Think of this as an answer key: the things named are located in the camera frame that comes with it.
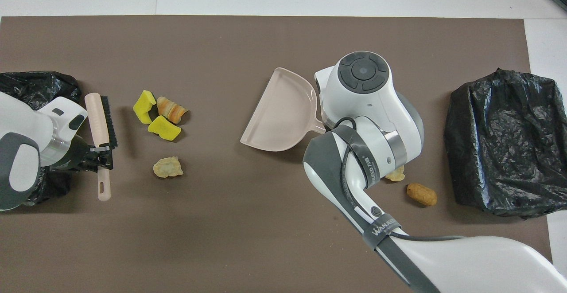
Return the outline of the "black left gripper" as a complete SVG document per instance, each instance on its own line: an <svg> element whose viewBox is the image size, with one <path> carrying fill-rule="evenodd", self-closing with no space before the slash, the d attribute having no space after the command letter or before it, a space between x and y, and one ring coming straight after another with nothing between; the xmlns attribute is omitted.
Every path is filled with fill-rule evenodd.
<svg viewBox="0 0 567 293"><path fill-rule="evenodd" d="M97 154L110 151L110 145L89 145L81 136L75 135L66 154L58 162L51 164L49 170L60 172L97 172L97 168L112 170L114 168L112 154Z"/></svg>

